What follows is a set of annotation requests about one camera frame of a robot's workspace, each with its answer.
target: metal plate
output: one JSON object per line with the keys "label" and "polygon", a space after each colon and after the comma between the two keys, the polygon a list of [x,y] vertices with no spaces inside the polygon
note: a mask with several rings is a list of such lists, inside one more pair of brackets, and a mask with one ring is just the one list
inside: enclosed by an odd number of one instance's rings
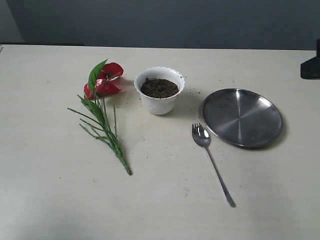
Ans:
{"label": "metal plate", "polygon": [[243,89],[211,93],[203,101],[200,115],[217,137],[240,147],[265,147],[283,130],[278,109],[263,96]]}

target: white bowl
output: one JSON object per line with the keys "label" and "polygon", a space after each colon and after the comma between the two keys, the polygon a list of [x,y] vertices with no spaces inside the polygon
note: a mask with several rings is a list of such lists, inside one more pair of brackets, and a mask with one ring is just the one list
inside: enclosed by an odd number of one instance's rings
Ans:
{"label": "white bowl", "polygon": [[[179,91],[177,94],[166,98],[154,98],[141,92],[141,86],[146,79],[166,79],[177,85]],[[140,93],[142,104],[148,111],[154,115],[164,115],[171,112],[177,103],[178,95],[185,87],[184,77],[174,69],[156,66],[150,67],[140,72],[134,79],[134,87]]]}

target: metal spoon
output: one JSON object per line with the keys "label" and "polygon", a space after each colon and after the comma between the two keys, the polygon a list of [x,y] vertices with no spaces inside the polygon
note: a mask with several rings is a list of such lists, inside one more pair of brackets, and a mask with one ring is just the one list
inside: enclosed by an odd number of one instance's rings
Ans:
{"label": "metal spoon", "polygon": [[219,179],[219,182],[222,187],[225,198],[226,198],[228,204],[230,205],[230,207],[235,208],[236,204],[235,204],[234,200],[232,199],[232,197],[231,197],[231,195],[230,195],[230,193],[229,193],[229,191],[228,191],[228,189],[227,189],[227,187],[226,187],[226,185],[225,185],[225,183],[224,183],[224,181],[218,171],[218,168],[215,164],[215,161],[209,152],[209,144],[210,144],[209,133],[207,132],[206,129],[204,129],[204,127],[200,123],[195,123],[195,124],[192,124],[192,137],[193,137],[193,140],[195,141],[196,144],[198,144],[200,147],[203,147],[207,151],[209,158],[211,160],[213,169]]}

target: red anthurium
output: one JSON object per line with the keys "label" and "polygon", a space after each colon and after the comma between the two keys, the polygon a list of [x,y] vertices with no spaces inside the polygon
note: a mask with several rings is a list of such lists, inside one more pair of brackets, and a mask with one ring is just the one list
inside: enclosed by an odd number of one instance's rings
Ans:
{"label": "red anthurium", "polygon": [[[105,95],[111,95],[111,94],[116,94],[118,93],[121,89],[117,88],[113,82],[114,80],[118,79],[119,77],[116,77],[112,81],[107,82],[106,84],[103,84],[106,82],[108,79],[112,79],[115,76],[121,76],[124,73],[123,68],[115,63],[107,63],[103,66],[102,70],[100,71],[97,80],[95,82],[95,90],[96,94],[98,96],[102,96],[103,94]],[[90,89],[88,87],[88,84],[84,85],[84,97],[86,98],[88,96],[89,99],[94,98],[94,93],[90,92]]]}

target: soil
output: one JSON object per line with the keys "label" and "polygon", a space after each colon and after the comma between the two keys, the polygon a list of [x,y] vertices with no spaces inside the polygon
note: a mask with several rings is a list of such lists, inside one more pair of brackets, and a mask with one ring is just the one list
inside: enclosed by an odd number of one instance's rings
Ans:
{"label": "soil", "polygon": [[141,86],[141,92],[156,99],[169,98],[179,92],[178,86],[166,79],[149,79]]}

